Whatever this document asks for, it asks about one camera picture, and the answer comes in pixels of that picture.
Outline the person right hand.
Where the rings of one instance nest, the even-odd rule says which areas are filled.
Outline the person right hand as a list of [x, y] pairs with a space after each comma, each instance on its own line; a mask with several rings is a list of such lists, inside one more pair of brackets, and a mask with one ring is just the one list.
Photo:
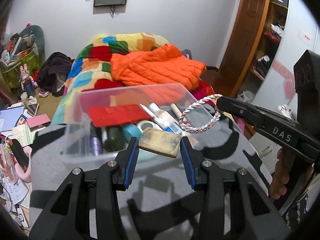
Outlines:
[[273, 199], [279, 199], [287, 192], [286, 184], [289, 182], [289, 172], [284, 165], [286, 152], [281, 148], [277, 153], [277, 163], [269, 189], [269, 195]]

